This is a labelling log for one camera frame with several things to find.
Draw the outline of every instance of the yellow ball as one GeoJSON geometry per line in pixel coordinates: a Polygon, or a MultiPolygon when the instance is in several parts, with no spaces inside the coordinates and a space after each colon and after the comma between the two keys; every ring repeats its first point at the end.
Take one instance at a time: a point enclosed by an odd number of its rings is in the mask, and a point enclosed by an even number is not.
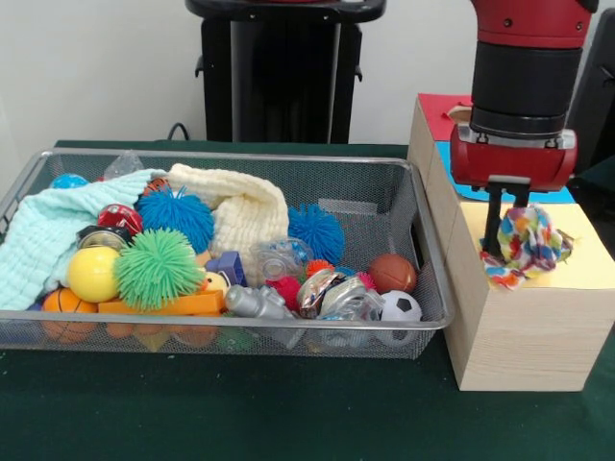
{"type": "Polygon", "coordinates": [[[119,253],[111,247],[79,250],[68,265],[70,289],[89,303],[104,303],[117,297],[113,263],[118,258],[119,253]]]}

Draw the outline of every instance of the blue ball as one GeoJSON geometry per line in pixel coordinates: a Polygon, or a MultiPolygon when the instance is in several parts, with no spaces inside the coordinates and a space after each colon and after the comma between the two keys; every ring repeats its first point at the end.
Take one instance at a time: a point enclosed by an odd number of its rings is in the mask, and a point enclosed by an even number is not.
{"type": "Polygon", "coordinates": [[[350,267],[339,266],[335,268],[335,272],[345,275],[346,277],[353,277],[357,271],[353,271],[350,267]]]}
{"type": "Polygon", "coordinates": [[[76,189],[77,187],[83,187],[84,185],[89,184],[87,179],[79,176],[73,175],[72,173],[65,173],[63,175],[59,175],[53,181],[51,181],[52,189],[76,189]]]}
{"type": "Polygon", "coordinates": [[[166,187],[138,201],[143,228],[168,229],[183,233],[197,254],[209,247],[213,238],[211,210],[196,195],[185,195],[185,187],[177,193],[166,187]]]}
{"type": "Polygon", "coordinates": [[[288,235],[306,242],[316,259],[335,265],[344,254],[344,231],[332,214],[318,205],[288,209],[288,235]]]}

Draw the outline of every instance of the red paper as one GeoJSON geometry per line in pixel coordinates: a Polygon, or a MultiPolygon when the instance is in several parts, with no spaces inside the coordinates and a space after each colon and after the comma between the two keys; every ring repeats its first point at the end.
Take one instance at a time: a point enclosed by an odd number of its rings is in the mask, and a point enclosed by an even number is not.
{"type": "Polygon", "coordinates": [[[455,123],[447,115],[449,110],[455,106],[472,106],[470,95],[420,93],[419,101],[435,142],[451,140],[455,123]]]}

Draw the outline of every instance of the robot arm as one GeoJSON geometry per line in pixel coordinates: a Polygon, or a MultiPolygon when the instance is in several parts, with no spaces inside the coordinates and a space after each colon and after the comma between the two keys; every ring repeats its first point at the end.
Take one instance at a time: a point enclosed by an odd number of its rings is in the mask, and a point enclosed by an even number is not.
{"type": "Polygon", "coordinates": [[[479,43],[469,124],[452,136],[458,183],[485,188],[485,250],[499,252],[503,190],[528,204],[531,191],[561,189],[577,162],[564,130],[582,46],[598,0],[472,0],[479,43]]]}

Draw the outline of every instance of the wire mesh basket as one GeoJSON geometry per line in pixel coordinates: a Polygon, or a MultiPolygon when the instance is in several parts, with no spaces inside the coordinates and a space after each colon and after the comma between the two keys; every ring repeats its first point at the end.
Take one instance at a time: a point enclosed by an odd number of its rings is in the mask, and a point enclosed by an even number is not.
{"type": "MultiPolygon", "coordinates": [[[[168,171],[181,162],[195,168],[239,171],[271,181],[289,206],[319,204],[338,218],[346,235],[341,265],[364,271],[385,253],[397,253],[416,265],[419,279],[413,296],[422,307],[422,321],[273,321],[0,310],[0,349],[414,359],[434,333],[453,319],[450,282],[423,184],[413,165],[394,158],[134,152],[146,168],[168,171]],[[107,324],[136,324],[140,334],[115,339],[108,335],[107,324]],[[58,341],[46,334],[50,328],[88,334],[78,342],[58,341]]],[[[34,157],[0,203],[0,236],[4,238],[25,196],[47,188],[63,173],[95,181],[120,154],[54,149],[34,157]]]]}

